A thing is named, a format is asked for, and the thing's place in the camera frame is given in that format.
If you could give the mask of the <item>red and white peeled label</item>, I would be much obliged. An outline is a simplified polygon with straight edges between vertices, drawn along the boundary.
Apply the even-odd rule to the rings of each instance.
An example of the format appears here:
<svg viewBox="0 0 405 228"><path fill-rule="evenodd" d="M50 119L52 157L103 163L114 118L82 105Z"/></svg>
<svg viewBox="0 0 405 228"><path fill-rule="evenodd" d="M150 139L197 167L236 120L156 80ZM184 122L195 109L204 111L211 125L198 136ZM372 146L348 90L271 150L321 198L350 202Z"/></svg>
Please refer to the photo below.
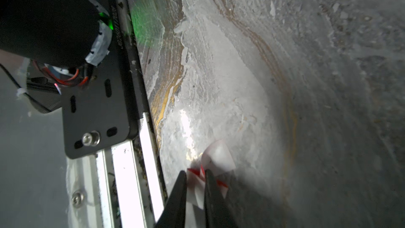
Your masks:
<svg viewBox="0 0 405 228"><path fill-rule="evenodd" d="M206 171L210 170L215 177L236 169L231 152L224 141L218 140L210 144L202 153L199 169L189 168L187 174L187 202L204 208L204 192Z"/></svg>

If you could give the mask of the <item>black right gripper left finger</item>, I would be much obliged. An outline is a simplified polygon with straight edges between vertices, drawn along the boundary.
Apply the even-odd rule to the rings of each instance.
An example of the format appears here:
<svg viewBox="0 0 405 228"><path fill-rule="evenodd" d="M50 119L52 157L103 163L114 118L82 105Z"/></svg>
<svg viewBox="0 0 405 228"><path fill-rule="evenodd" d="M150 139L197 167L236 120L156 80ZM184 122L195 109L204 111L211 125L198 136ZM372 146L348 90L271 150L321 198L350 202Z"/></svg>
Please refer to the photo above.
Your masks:
<svg viewBox="0 0 405 228"><path fill-rule="evenodd" d="M184 228L187 200L187 174L180 171L156 228Z"/></svg>

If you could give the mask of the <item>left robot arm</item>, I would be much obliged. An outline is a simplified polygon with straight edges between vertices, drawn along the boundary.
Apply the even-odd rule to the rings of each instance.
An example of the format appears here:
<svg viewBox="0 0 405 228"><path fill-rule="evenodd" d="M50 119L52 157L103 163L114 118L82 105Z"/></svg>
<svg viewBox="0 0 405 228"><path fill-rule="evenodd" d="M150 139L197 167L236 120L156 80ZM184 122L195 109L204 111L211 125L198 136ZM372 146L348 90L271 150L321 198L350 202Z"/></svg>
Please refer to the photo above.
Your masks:
<svg viewBox="0 0 405 228"><path fill-rule="evenodd" d="M53 91L88 85L112 40L108 0L1 0L1 50L32 60Z"/></svg>

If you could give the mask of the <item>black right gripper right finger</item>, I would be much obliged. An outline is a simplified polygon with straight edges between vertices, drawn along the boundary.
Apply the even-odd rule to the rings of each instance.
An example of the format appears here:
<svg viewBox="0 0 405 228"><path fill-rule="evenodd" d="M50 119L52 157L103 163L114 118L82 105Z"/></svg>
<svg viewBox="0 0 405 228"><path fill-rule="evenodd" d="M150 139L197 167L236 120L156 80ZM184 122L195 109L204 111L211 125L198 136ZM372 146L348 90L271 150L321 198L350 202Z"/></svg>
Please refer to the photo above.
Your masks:
<svg viewBox="0 0 405 228"><path fill-rule="evenodd" d="M237 224L226 206L217 180L210 170L205 171L204 211L207 228L237 228Z"/></svg>

